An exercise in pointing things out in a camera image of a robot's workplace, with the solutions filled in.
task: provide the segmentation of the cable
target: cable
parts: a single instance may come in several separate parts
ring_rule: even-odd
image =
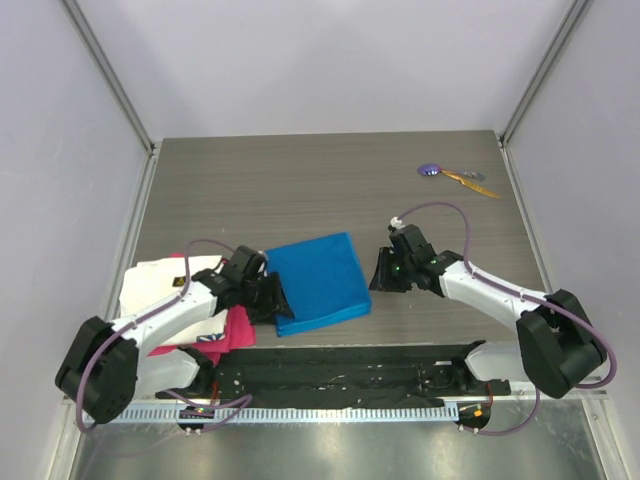
[[[494,431],[494,430],[475,430],[475,429],[470,428],[470,427],[463,427],[463,428],[467,432],[471,432],[471,433],[477,434],[477,435],[484,435],[486,437],[502,437],[502,436],[505,436],[505,435],[511,435],[512,433],[518,433],[520,430],[522,430],[527,425],[529,425],[531,423],[531,421],[533,420],[533,418],[538,413],[538,409],[539,408],[540,408],[540,390],[538,390],[536,388],[536,401],[533,404],[533,410],[531,410],[531,413],[529,414],[529,416],[527,418],[525,418],[524,422],[522,422],[517,427],[512,427],[512,428],[508,428],[507,430],[499,430],[499,431]]]
[[[577,388],[583,388],[583,389],[595,389],[595,388],[601,388],[604,387],[605,385],[608,385],[609,383],[611,383],[611,381],[614,379],[614,377],[616,376],[616,373],[618,371],[618,360],[616,358],[616,355],[613,351],[613,347],[611,346],[611,344],[609,343],[609,341],[604,338],[604,336],[599,333],[595,328],[593,328],[591,325],[589,325],[587,322],[585,322],[583,319],[581,319],[580,317],[578,317],[577,315],[575,315],[574,313],[571,313],[570,311],[559,307],[557,305],[554,305],[551,302],[548,302],[545,299],[541,299],[541,298],[537,298],[534,297],[532,295],[528,295],[528,294],[524,294],[522,295],[522,297],[520,296],[520,292],[517,290],[514,290],[512,288],[509,288],[503,284],[501,284],[500,282],[497,282],[491,278],[485,277],[484,275],[482,275],[481,273],[478,273],[469,263],[469,248],[471,246],[471,224],[469,222],[469,219],[467,217],[467,215],[462,211],[462,209],[460,207],[458,207],[457,205],[454,205],[452,203],[449,202],[427,202],[427,203],[422,203],[420,205],[416,205],[413,208],[410,208],[409,210],[407,210],[406,212],[404,212],[403,214],[401,214],[400,216],[398,216],[398,220],[402,220],[403,218],[405,218],[407,215],[415,212],[416,210],[419,210],[421,208],[424,207],[431,207],[431,206],[444,206],[444,207],[450,207],[453,208],[454,210],[456,210],[461,216],[462,216],[462,220],[464,221],[464,226],[465,226],[465,240],[464,240],[464,250],[462,252],[462,259],[464,262],[464,266],[467,269],[467,271],[472,274],[475,278],[477,278],[478,280],[480,280],[483,283],[486,283],[487,285],[495,288],[496,290],[499,290],[503,293],[506,293],[508,295],[517,297],[517,298],[523,298],[524,300],[528,300],[530,302],[536,303],[538,305],[541,305],[543,307],[548,308],[549,310],[559,313],[560,315],[565,316],[566,318],[568,318],[569,320],[571,320],[573,323],[575,323],[576,325],[582,327],[583,329],[585,329],[587,332],[589,332],[593,338],[595,338],[606,350],[607,355],[609,357],[609,372],[607,373],[607,375],[600,381],[595,382],[595,383],[589,383],[589,384],[579,384],[576,387]]]
[[[193,240],[191,242],[189,242],[189,244],[187,245],[186,251],[185,251],[185,255],[184,255],[184,267],[185,267],[185,283],[184,286],[182,287],[182,290],[180,290],[180,292],[173,297],[171,300],[169,300],[167,303],[160,305],[159,307],[153,309],[152,311],[140,316],[139,318],[134,319],[132,322],[126,324],[124,327],[120,328],[119,330],[117,330],[116,332],[113,333],[113,335],[111,335],[109,338],[107,338],[107,340],[105,340],[105,342],[100,345],[98,347],[98,349],[96,350],[96,352],[91,356],[91,358],[89,359],[89,362],[87,363],[87,366],[84,369],[84,372],[82,372],[82,377],[80,378],[80,383],[78,384],[78,394],[76,396],[76,425],[78,427],[78,429],[82,432],[82,433],[90,433],[94,428],[96,428],[97,423],[94,423],[93,425],[87,427],[84,424],[84,421],[82,420],[82,405],[84,403],[84,394],[85,394],[85,390],[87,388],[87,382],[89,380],[89,375],[91,375],[91,372],[93,371],[93,368],[95,367],[96,363],[98,362],[98,360],[100,359],[100,357],[102,356],[102,354],[111,346],[111,344],[113,344],[118,338],[120,338],[122,336],[122,334],[124,334],[125,332],[128,332],[129,330],[131,330],[132,328],[137,327],[139,324],[141,324],[142,322],[145,322],[146,320],[149,320],[150,318],[152,318],[153,316],[164,312],[165,310],[167,310],[168,308],[172,307],[173,305],[175,305],[176,303],[178,303],[182,297],[187,293],[187,291],[189,290],[189,286],[191,284],[191,270],[189,268],[189,256],[190,256],[190,252],[191,252],[191,247],[197,243],[213,243],[215,245],[219,245],[223,248],[226,248],[227,250],[230,250],[231,252],[234,251],[233,248],[231,248],[229,245],[226,245],[222,242],[219,242],[217,240],[210,240],[210,239],[206,239],[206,238],[201,238],[198,240]]]
[[[206,425],[201,429],[202,433],[206,433],[206,432],[212,432],[214,430],[217,430],[218,428],[222,427],[223,425],[226,425],[227,423],[229,423],[231,421],[232,418],[236,417],[237,415],[240,414],[240,412],[247,408],[247,406],[249,405],[249,403],[251,403],[251,400],[253,400],[253,396],[248,393],[247,395],[244,395],[240,398],[236,398],[235,400],[232,400],[230,402],[224,403],[224,404],[220,404],[220,405],[202,405],[200,403],[196,403],[192,400],[189,400],[188,398],[183,397],[180,394],[177,394],[176,392],[172,391],[172,390],[165,390],[165,393],[168,393],[169,395],[171,395],[173,398],[177,398],[178,400],[180,400],[181,402],[186,403],[187,405],[191,405],[192,407],[195,408],[202,408],[205,410],[220,410],[221,408],[229,408],[229,407],[233,407],[236,406],[238,404],[242,404],[240,405],[238,408],[236,408],[236,410],[226,416],[223,420],[220,420],[218,423],[214,423],[212,425]],[[198,417],[208,417],[208,418],[213,418],[214,414],[213,413],[204,413],[204,412],[189,412],[189,415],[195,415]]]

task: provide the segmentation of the black base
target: black base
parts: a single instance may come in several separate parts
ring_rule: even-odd
[[[477,345],[237,350],[222,356],[216,380],[221,399],[251,393],[258,408],[436,407],[438,397],[486,395],[464,364]],[[511,393],[502,381],[491,391]]]

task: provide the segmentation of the small object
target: small object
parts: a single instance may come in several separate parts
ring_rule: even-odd
[[[463,170],[462,172],[454,172],[452,170],[447,170],[442,168],[441,165],[437,163],[425,163],[418,168],[418,173],[420,175],[433,176],[439,173],[452,173],[454,175],[460,175],[462,177],[473,178],[478,182],[482,182],[486,177],[478,172],[470,172],[467,170]]]
[[[486,195],[487,197],[491,197],[491,198],[500,198],[500,195],[498,195],[497,193],[493,193],[492,191],[487,190],[486,188],[482,188],[480,185],[476,185],[475,183],[467,180],[466,178],[463,178],[463,177],[473,178],[481,182],[485,179],[485,176],[482,175],[481,173],[468,172],[468,171],[453,172],[451,170],[445,170],[437,163],[426,163],[420,166],[420,168],[418,168],[418,173],[420,175],[425,175],[427,177],[432,177],[434,175],[442,173],[447,177],[452,178],[453,180],[459,181],[465,187],[470,188],[471,190],[474,190],[478,193],[481,193],[482,195]]]

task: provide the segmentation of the metal floor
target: metal floor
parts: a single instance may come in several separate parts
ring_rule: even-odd
[[[417,175],[416,168],[428,162],[480,171],[487,176],[484,186],[502,198],[483,197],[446,177]],[[389,219],[428,200],[454,202],[468,213],[474,263],[516,284],[542,288],[489,131],[165,140],[135,257],[165,257],[194,238],[265,249],[346,230],[370,278],[378,248],[388,241]],[[411,221],[437,251],[461,251],[463,226],[455,212],[436,208]],[[263,326],[258,344],[513,338],[479,312],[425,292],[372,296],[369,316],[283,339]],[[530,408],[531,402],[497,401],[490,428],[520,423]],[[109,453],[144,449],[176,430],[171,424],[99,429],[81,440],[71,478],[605,478],[582,404],[575,400],[544,401],[536,421],[510,437],[474,437],[451,423],[229,426],[200,438],[173,438],[132,459]],[[96,449],[100,441],[104,445]]]
[[[532,402],[501,401],[492,427],[520,423]],[[111,425],[85,438],[72,480],[597,480],[606,478],[580,401],[545,401],[508,437],[474,437],[452,423],[229,426],[202,437],[170,425]],[[97,451],[98,443],[103,443]]]

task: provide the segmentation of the white wall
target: white wall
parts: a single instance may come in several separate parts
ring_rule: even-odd
[[[80,0],[154,139],[502,131],[571,0]]]
[[[0,465],[42,480],[54,376],[104,309],[145,154],[57,1],[0,2]]]
[[[593,2],[512,141],[555,286],[618,353],[610,386],[640,451],[640,3]]]

